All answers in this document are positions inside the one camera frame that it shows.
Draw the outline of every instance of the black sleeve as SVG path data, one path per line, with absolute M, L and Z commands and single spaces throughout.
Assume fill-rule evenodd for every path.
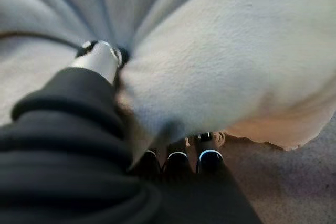
M 81 68 L 19 101 L 0 129 L 0 223 L 148 223 L 160 194 L 132 162 L 114 89 Z

